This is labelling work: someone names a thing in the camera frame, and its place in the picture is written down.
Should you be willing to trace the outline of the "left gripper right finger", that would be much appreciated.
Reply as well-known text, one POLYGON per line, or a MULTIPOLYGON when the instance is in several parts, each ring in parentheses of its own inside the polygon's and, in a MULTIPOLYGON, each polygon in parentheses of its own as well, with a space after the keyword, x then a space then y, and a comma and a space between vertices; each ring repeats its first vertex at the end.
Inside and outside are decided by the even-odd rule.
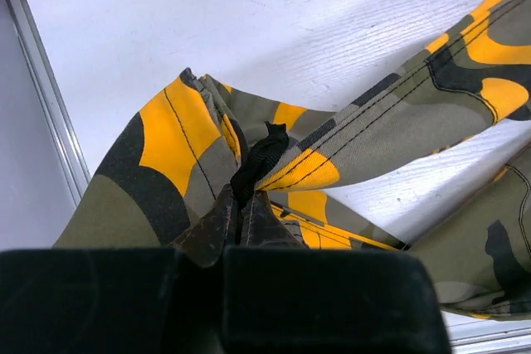
POLYGON ((255 192, 241 211, 241 215, 243 222, 240 246, 308 248, 302 239, 296 238, 275 216, 265 192, 255 192))

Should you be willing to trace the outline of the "yellow camouflage trousers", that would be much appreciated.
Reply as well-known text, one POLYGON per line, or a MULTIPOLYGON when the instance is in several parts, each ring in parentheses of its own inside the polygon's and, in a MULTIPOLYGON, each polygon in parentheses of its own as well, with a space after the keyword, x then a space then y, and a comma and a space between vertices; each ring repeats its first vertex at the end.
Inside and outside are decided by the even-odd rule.
POLYGON ((339 112, 246 93, 184 70, 128 122, 96 169, 58 248, 166 247, 222 188, 241 211, 265 192, 311 249, 405 250, 441 307, 498 321, 530 316, 530 151, 413 240, 328 194, 530 119, 530 0, 484 0, 339 112))

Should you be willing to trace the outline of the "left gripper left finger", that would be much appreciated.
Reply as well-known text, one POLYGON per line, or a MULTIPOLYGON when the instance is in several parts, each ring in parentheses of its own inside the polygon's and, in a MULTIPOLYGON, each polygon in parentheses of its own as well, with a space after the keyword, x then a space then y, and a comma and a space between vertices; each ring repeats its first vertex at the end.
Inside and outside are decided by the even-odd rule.
POLYGON ((227 241, 234 241, 235 197, 225 185, 210 211, 170 243, 195 265, 212 267, 221 257, 227 241))

